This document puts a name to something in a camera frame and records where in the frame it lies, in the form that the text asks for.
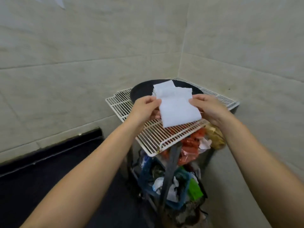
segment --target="black tray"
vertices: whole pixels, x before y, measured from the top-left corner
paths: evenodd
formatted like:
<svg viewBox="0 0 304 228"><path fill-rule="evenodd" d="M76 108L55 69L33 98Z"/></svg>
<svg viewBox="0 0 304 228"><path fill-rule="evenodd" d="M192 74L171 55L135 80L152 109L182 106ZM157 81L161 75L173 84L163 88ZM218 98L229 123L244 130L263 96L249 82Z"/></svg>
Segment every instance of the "black tray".
<svg viewBox="0 0 304 228"><path fill-rule="evenodd" d="M147 95L152 95L153 93L153 85L159 84L165 81L169 81L168 79L157 79L157 80L150 80L150 81L145 81L142 83L139 83L138 85L134 86L133 89L131 90L130 93L130 98L131 101L134 103L137 99L147 96ZM178 80L173 80L173 83L176 87L183 87L183 88L192 88L192 94L203 94L203 91L201 91L199 88L184 82L184 81L178 81Z"/></svg>

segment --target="floor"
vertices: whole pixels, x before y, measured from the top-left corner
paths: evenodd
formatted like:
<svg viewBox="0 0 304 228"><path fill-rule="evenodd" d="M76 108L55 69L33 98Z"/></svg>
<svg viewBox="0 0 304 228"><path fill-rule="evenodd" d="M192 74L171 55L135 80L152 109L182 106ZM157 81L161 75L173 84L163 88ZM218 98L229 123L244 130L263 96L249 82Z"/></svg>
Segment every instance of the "floor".
<svg viewBox="0 0 304 228"><path fill-rule="evenodd" d="M101 138L94 139L0 177L0 227L19 227L48 191L101 142ZM143 206L123 176L117 173L86 227L148 227Z"/></svg>

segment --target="hand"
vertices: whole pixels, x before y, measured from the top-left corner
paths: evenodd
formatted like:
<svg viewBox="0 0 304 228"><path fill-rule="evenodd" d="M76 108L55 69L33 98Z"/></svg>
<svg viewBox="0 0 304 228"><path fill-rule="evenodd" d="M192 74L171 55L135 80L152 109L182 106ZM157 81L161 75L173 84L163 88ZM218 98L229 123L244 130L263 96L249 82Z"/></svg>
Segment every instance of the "hand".
<svg viewBox="0 0 304 228"><path fill-rule="evenodd" d="M214 96L197 94L192 97L192 99L189 99L190 104L196 106L202 117L215 126L221 127L225 119L231 115L233 116L227 107Z"/></svg>
<svg viewBox="0 0 304 228"><path fill-rule="evenodd" d="M161 99L156 99L153 96L145 96L135 101L131 113L126 121L143 129L146 121L160 119L161 114L157 108L161 104Z"/></svg>

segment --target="white wire shelf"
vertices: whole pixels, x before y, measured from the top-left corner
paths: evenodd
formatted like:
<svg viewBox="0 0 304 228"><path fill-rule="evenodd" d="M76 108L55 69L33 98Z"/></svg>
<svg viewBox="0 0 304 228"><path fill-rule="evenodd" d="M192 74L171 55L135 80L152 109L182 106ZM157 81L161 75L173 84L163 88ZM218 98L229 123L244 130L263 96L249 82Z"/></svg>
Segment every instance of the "white wire shelf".
<svg viewBox="0 0 304 228"><path fill-rule="evenodd" d="M174 80L188 82L180 78L174 78ZM216 96L228 107L229 110L232 110L239 105L239 102L237 101L233 101L232 99L197 86L193 83L190 84L198 87L205 94ZM106 99L108 105L122 122L124 122L124 120L127 118L133 106L130 99L130 92L131 88L122 90L117 92L114 96ZM196 122L163 128L161 120L152 120L145 123L143 131L136 137L136 140L148 156L154 157L158 153L168 149L170 146L204 127L206 124L208 124L208 121L201 119Z"/></svg>

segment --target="stack of napkins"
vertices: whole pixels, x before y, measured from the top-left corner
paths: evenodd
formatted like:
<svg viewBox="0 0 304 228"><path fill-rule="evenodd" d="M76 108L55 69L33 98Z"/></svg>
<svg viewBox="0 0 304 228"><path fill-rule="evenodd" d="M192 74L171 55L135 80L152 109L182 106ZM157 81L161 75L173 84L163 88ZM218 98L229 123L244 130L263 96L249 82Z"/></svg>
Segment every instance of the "stack of napkins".
<svg viewBox="0 0 304 228"><path fill-rule="evenodd" d="M191 88L175 87L172 80L154 85L153 96L162 100L159 107L164 128L195 122L202 118L198 108L189 103Z"/></svg>

